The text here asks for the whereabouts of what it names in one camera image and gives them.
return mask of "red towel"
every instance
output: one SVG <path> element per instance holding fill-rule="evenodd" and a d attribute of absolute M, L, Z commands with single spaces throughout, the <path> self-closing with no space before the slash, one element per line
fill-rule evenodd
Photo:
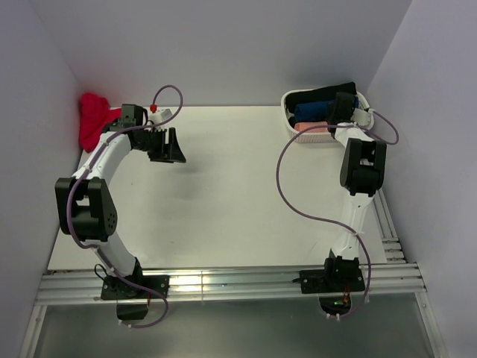
<path fill-rule="evenodd" d="M 80 100 L 80 145 L 91 153 L 99 143 L 103 127 L 121 116 L 121 109 L 110 110 L 107 99 L 93 93 L 85 93 Z"/>

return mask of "plastic basket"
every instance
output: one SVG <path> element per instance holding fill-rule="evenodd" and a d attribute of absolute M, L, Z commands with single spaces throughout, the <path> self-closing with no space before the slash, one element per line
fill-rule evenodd
<path fill-rule="evenodd" d="M 292 94 L 292 93 L 306 92 L 306 91 L 311 91 L 311 90 L 314 90 L 314 89 L 296 89 L 296 90 L 287 92 L 282 97 L 282 102 L 281 102 L 282 120 L 283 120 L 283 123 L 286 127 L 286 130 L 287 130 L 290 138 L 297 135 L 298 131 L 296 131 L 292 126 L 290 126 L 290 123 L 288 123 L 288 118 L 290 118 L 290 116 L 292 116 L 292 114 L 290 114 L 288 112 L 287 108 L 286 108 L 286 105 L 285 105 L 286 97 L 288 95 Z M 361 109 L 361 110 L 369 108 L 370 105 L 367 103 L 366 98 L 360 92 L 357 92 L 356 95 L 358 96 L 358 101 L 359 101 L 358 108 Z M 370 121 L 368 123 L 359 123 L 359 124 L 360 125 L 365 125 L 367 129 L 371 129 L 373 127 L 373 124 L 374 124 L 373 114 L 369 113 L 369 118 L 370 118 Z M 295 142 L 298 142 L 298 143 L 323 143 L 323 142 L 334 142 L 334 141 L 335 140 L 331 137 L 331 134 L 328 133 L 328 132 L 326 132 L 326 133 L 304 133 L 304 134 L 302 134 L 301 136 L 299 136 L 298 138 L 295 139 Z"/>

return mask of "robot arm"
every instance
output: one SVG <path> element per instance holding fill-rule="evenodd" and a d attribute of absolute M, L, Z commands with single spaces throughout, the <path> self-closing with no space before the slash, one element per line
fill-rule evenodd
<path fill-rule="evenodd" d="M 384 181 L 386 144 L 371 139 L 351 118 L 354 95 L 339 93 L 327 116 L 332 136 L 345 148 L 340 172 L 340 184 L 347 190 L 340 223 L 361 233 L 364 217 L 376 191 Z M 356 234 L 340 227 L 338 238 L 331 247 L 324 269 L 300 272 L 302 293 L 336 293 L 364 291 L 364 279 L 359 268 L 359 241 Z M 350 305 L 336 305 L 336 297 L 320 298 L 323 309 L 330 314 L 345 313 Z"/>
<path fill-rule="evenodd" d="M 177 143 L 174 128 L 168 129 L 168 141 L 166 142 L 165 129 L 142 127 L 142 117 L 145 110 L 134 104 L 123 104 L 121 118 L 108 124 L 100 138 L 96 149 L 91 153 L 85 164 L 78 169 L 70 178 L 61 178 L 55 185 L 57 197 L 58 216 L 60 228 L 65 234 L 70 234 L 66 208 L 68 197 L 73 185 L 79 177 L 88 170 L 88 175 L 78 185 L 72 201 L 72 225 L 80 242 L 91 247 L 99 259 L 107 268 L 114 272 L 108 272 L 102 299 L 142 298 L 144 292 L 124 285 L 117 277 L 117 272 L 126 277 L 130 282 L 137 285 L 164 292 L 167 286 L 164 277 L 143 277 L 139 261 L 126 249 L 121 238 L 116 232 L 118 214 L 114 206 L 111 194 L 108 190 L 116 169 L 121 161 L 136 149 L 146 151 L 150 161 L 163 163 L 185 163 L 186 158 Z M 130 130 L 118 135 L 118 131 L 126 128 Z M 147 307 L 134 319 L 142 319 L 147 312 Z M 119 312 L 121 319 L 132 316 Z"/>

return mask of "purple cable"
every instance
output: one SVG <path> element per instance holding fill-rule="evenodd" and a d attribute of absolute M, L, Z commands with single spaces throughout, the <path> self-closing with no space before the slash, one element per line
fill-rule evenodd
<path fill-rule="evenodd" d="M 373 111 L 373 112 L 375 114 L 377 114 L 379 117 L 381 117 L 382 119 L 384 119 L 385 122 L 387 122 L 391 126 L 391 128 L 393 128 L 394 133 L 396 134 L 396 140 L 394 142 L 388 142 L 386 140 L 383 140 L 381 137 L 373 134 L 375 136 L 375 138 L 377 138 L 378 140 L 381 140 L 381 141 L 383 141 L 383 142 L 385 142 L 386 144 L 389 144 L 389 145 L 397 144 L 399 142 L 399 133 L 398 133 L 396 127 L 394 127 L 394 125 L 391 123 L 391 121 L 386 119 L 381 114 L 377 113 L 376 111 Z M 359 301 L 359 303 L 356 306 L 351 307 L 350 311 L 348 311 L 347 313 L 344 313 L 343 315 L 340 315 L 341 318 L 347 317 L 347 316 L 353 314 L 354 312 L 356 312 L 359 308 L 361 308 L 364 305 L 364 302 L 366 301 L 366 297 L 367 297 L 367 295 L 370 291 L 370 285 L 371 285 L 371 258 L 370 258 L 370 255 L 367 252 L 367 249 L 366 249 L 366 246 L 364 245 L 363 239 L 359 236 L 359 234 L 356 232 L 356 230 L 354 230 L 352 227 L 350 227 L 350 226 L 348 226 L 348 225 L 346 225 L 343 222 L 340 222 L 338 220 L 326 219 L 326 218 L 321 218 L 320 216 L 312 216 L 312 215 L 306 214 L 303 211 L 300 211 L 296 207 L 294 207 L 290 203 L 290 201 L 288 201 L 288 199 L 285 197 L 285 195 L 283 194 L 282 186 L 280 184 L 279 174 L 280 174 L 280 166 L 282 165 L 282 159 L 283 159 L 283 156 L 285 155 L 285 152 L 288 150 L 290 145 L 295 141 L 295 139 L 298 138 L 299 136 L 301 136 L 302 134 L 304 134 L 308 131 L 311 131 L 313 129 L 319 129 L 319 128 L 352 128 L 352 127 L 354 127 L 354 125 L 314 125 L 313 127 L 309 127 L 307 129 L 304 129 L 301 132 L 298 132 L 297 134 L 295 134 L 293 136 L 293 138 L 291 138 L 288 141 L 288 143 L 286 143 L 285 147 L 283 148 L 282 152 L 280 153 L 280 156 L 279 156 L 278 162 L 277 162 L 277 171 L 275 172 L 275 180 L 277 182 L 278 193 L 280 194 L 280 197 L 282 198 L 282 200 L 285 202 L 285 204 L 287 204 L 287 206 L 290 209 L 292 209 L 295 213 L 297 213 L 298 215 L 301 215 L 305 218 L 308 218 L 308 219 L 311 219 L 311 220 L 317 220 L 319 222 L 328 222 L 330 224 L 335 224 L 335 225 L 344 227 L 349 232 L 351 232 L 354 236 L 356 236 L 356 239 L 358 240 L 360 246 L 363 248 L 363 252 L 364 252 L 364 255 L 366 256 L 366 262 L 367 262 L 367 280 L 366 280 L 366 287 L 364 288 L 363 298 Z M 365 130 L 367 133 L 369 133 L 368 129 L 363 128 L 361 126 L 360 126 L 360 128 L 362 130 Z"/>
<path fill-rule="evenodd" d="M 386 123 L 388 123 L 388 125 L 391 127 L 391 129 L 394 131 L 394 134 L 396 134 L 396 139 L 394 140 L 394 142 L 389 142 L 387 141 L 386 139 L 383 139 L 381 138 L 380 136 L 378 136 L 377 134 L 371 132 L 371 130 L 367 129 L 366 127 L 363 127 L 362 125 L 359 125 L 359 127 L 366 132 L 366 134 L 372 136 L 374 139 L 377 139 L 378 141 L 380 142 L 383 142 L 383 143 L 386 143 L 386 144 L 389 144 L 389 145 L 396 145 L 397 143 L 399 143 L 399 132 L 397 131 L 396 127 L 394 127 L 393 123 L 387 119 L 386 117 L 384 117 L 381 113 L 379 112 L 376 112 L 375 110 L 372 110 L 371 113 L 374 113 L 376 114 L 378 117 L 380 117 L 383 121 L 385 121 Z"/>
<path fill-rule="evenodd" d="M 167 88 L 172 88 L 172 89 L 176 90 L 177 94 L 180 97 L 179 107 L 174 112 L 174 114 L 171 116 L 171 118 L 169 118 L 169 119 L 167 119 L 163 122 L 156 123 L 154 125 L 137 125 L 137 126 L 134 126 L 134 127 L 125 128 L 121 131 L 115 132 L 112 136 L 110 136 L 106 140 L 106 143 L 103 143 L 101 145 L 101 147 L 99 147 L 99 149 L 96 151 L 95 156 L 89 162 L 89 167 L 90 168 L 92 168 L 96 164 L 96 162 L 98 161 L 99 157 L 103 154 L 104 149 L 106 149 L 108 144 L 111 143 L 115 138 L 117 138 L 121 134 L 124 134 L 128 131 L 134 131 L 136 129 L 147 129 L 147 128 L 159 127 L 161 125 L 165 125 L 165 124 L 169 123 L 172 119 L 177 117 L 177 114 L 179 114 L 179 112 L 182 110 L 184 100 L 183 100 L 183 94 L 181 93 L 181 91 L 176 86 L 174 86 L 172 84 L 168 84 L 168 85 L 165 85 L 165 86 L 159 88 L 159 90 L 156 92 L 156 95 L 154 96 L 153 104 L 156 103 L 157 96 L 163 90 L 165 90 Z M 66 202 L 66 223 L 68 225 L 69 233 L 72 236 L 73 240 L 76 242 L 76 245 L 78 245 L 80 248 L 84 248 L 84 249 L 86 249 L 86 248 L 97 248 L 98 249 L 98 254 L 101 256 L 104 263 L 106 263 L 106 265 L 108 266 L 109 269 L 112 269 L 113 267 L 112 267 L 111 263 L 104 256 L 104 254 L 101 252 L 101 247 L 99 247 L 97 245 L 83 245 L 83 243 L 81 243 L 81 241 L 79 240 L 78 235 L 76 235 L 75 228 L 73 227 L 73 220 L 72 220 L 73 198 L 75 197 L 76 190 L 79 187 L 81 181 L 83 181 L 88 176 L 88 174 L 90 172 L 91 172 L 91 169 L 85 169 L 84 172 L 80 175 L 80 177 L 75 181 L 75 183 L 73 184 L 72 189 L 70 190 L 70 192 L 68 194 L 68 201 Z M 164 317 L 167 314 L 168 309 L 169 309 L 169 304 L 167 302 L 167 298 L 164 297 L 164 295 L 162 295 L 158 291 L 155 291 L 153 289 L 149 289 L 148 287 L 144 287 L 144 286 L 138 285 L 136 283 L 130 282 L 129 280 L 122 277 L 121 274 L 119 274 L 119 272 L 117 272 L 115 269 L 113 269 L 113 272 L 119 280 L 126 283 L 127 285 L 129 285 L 131 287 L 134 287 L 135 289 L 141 289 L 143 291 L 146 291 L 146 292 L 148 292 L 152 295 L 155 295 L 155 296 L 161 298 L 164 301 L 164 305 L 165 305 L 164 312 L 162 313 L 162 315 L 158 319 L 156 319 L 155 321 L 152 321 L 151 323 L 147 323 L 147 324 L 125 324 L 124 322 L 122 322 L 124 325 L 127 325 L 128 327 L 132 327 L 132 328 L 147 328 L 147 327 L 152 327 L 155 324 L 158 324 L 159 322 L 161 322 L 164 319 Z"/>

